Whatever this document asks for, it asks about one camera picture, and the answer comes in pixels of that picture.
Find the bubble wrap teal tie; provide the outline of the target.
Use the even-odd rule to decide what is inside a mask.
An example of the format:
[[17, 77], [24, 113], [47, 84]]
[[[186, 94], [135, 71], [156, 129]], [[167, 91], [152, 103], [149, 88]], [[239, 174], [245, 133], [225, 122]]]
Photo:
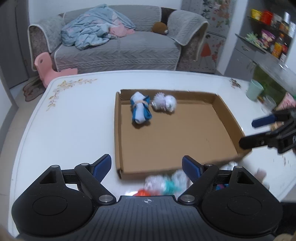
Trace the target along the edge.
[[183, 170], [171, 175], [149, 176], [145, 179], [144, 190], [152, 195], [174, 195], [179, 197], [192, 184]]

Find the blue white sock bundle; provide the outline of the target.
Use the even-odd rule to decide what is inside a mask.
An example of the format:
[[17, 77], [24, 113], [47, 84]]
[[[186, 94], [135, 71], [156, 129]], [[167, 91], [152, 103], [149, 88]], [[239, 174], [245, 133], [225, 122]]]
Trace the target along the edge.
[[149, 121], [152, 114], [149, 110], [150, 97], [136, 92], [130, 98], [130, 105], [132, 108], [132, 121], [138, 125]]

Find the white bubble wrap purple tie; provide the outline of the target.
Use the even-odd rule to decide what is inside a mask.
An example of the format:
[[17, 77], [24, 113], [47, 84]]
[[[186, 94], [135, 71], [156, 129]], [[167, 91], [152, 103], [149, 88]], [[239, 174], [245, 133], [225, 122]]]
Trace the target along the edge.
[[172, 95], [157, 93], [152, 100], [152, 107], [155, 111], [173, 113], [177, 106], [177, 100]]

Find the blue knit pink band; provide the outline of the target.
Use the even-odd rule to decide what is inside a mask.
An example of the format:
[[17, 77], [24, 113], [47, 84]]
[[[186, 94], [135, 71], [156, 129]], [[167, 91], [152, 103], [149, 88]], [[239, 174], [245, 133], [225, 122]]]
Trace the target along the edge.
[[229, 184], [217, 184], [216, 190], [222, 190], [229, 186]]

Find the pale pink cloth bundle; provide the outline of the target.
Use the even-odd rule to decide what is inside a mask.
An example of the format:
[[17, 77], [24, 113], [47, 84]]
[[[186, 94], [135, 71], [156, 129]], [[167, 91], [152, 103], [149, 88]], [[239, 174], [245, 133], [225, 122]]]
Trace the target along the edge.
[[269, 190], [269, 184], [265, 182], [265, 178], [267, 176], [266, 171], [262, 169], [258, 169], [257, 172], [254, 174], [254, 177], [266, 188]]

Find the clear glass cup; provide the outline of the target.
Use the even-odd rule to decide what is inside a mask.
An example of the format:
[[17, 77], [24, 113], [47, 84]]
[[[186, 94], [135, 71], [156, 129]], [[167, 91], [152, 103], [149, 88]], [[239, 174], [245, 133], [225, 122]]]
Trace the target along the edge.
[[273, 100], [271, 96], [266, 95], [263, 97], [262, 111], [264, 113], [271, 113], [275, 107], [276, 107], [276, 102]]

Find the mint green plastic cup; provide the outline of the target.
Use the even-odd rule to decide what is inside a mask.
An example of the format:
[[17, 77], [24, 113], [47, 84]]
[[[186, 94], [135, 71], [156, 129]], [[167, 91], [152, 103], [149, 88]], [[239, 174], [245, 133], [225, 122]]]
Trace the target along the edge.
[[258, 81], [252, 79], [248, 86], [246, 96], [251, 101], [256, 101], [258, 96], [263, 92], [263, 90], [263, 86]]

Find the seed shells pile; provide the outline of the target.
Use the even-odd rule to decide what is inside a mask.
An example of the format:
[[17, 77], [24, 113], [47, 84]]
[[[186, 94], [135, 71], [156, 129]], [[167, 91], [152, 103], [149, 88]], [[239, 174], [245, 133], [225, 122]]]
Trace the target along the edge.
[[241, 88], [241, 85], [235, 79], [231, 78], [230, 82], [233, 88]]

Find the shallow cardboard box tray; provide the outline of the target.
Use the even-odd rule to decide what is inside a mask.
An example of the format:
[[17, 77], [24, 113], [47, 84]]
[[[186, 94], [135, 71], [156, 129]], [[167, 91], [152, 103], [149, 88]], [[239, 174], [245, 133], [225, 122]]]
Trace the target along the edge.
[[239, 162], [248, 150], [239, 146], [244, 133], [234, 115], [214, 93], [167, 91], [177, 100], [174, 113], [152, 111], [138, 125], [132, 121], [133, 89], [115, 97], [115, 163], [119, 178], [143, 179], [171, 174], [182, 167], [185, 155], [201, 164], [223, 166]]

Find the grey cabinet with shelves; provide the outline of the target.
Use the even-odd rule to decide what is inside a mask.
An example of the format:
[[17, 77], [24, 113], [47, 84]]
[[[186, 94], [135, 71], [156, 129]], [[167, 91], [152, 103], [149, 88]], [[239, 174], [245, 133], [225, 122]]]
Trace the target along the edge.
[[294, 1], [248, 1], [240, 32], [224, 75], [258, 81], [269, 95], [280, 102], [286, 92], [295, 95], [295, 73], [280, 56], [273, 55], [274, 44], [281, 41], [288, 50], [294, 36], [280, 28], [284, 18], [295, 20]]

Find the small floor rug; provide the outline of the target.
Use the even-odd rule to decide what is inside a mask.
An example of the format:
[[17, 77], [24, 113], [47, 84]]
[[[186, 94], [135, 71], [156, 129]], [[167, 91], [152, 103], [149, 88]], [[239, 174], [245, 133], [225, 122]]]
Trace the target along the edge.
[[46, 87], [44, 87], [43, 82], [39, 77], [34, 78], [23, 87], [23, 95], [26, 102], [33, 101], [45, 91]]

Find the fridge with flower stickers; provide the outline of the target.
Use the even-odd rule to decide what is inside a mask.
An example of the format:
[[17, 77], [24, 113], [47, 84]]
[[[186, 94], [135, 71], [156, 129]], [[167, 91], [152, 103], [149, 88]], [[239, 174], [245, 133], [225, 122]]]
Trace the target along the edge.
[[209, 23], [199, 57], [191, 61], [192, 72], [216, 72], [226, 40], [246, 6], [247, 1], [182, 1], [182, 10], [199, 14]]

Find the grey quilted sofa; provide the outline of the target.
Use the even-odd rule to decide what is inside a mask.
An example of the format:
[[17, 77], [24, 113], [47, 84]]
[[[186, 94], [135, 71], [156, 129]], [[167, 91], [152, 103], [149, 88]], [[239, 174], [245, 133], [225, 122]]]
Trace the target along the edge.
[[[31, 60], [48, 52], [54, 70], [77, 68], [82, 74], [115, 70], [188, 71], [191, 61], [199, 57], [209, 25], [203, 16], [159, 6], [108, 7], [128, 17], [135, 24], [135, 33], [85, 50], [67, 47], [62, 44], [62, 28], [90, 9], [69, 11], [29, 25]], [[167, 25], [167, 35], [151, 31], [156, 22]]]

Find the brown plush toy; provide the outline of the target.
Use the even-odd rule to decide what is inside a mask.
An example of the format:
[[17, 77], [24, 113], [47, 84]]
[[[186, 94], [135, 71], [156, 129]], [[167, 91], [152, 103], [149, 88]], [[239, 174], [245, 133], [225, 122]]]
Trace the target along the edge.
[[156, 34], [160, 34], [160, 35], [167, 35], [169, 30], [166, 24], [162, 23], [162, 22], [156, 22], [153, 26], [152, 26], [152, 30], [153, 33]]

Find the pink garment on sofa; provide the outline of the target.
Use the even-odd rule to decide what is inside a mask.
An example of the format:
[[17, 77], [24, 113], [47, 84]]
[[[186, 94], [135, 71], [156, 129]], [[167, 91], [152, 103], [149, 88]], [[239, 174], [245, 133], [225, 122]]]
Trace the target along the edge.
[[114, 37], [122, 38], [128, 35], [134, 34], [134, 29], [129, 29], [124, 26], [124, 24], [120, 20], [116, 20], [110, 27], [109, 27], [109, 34]]

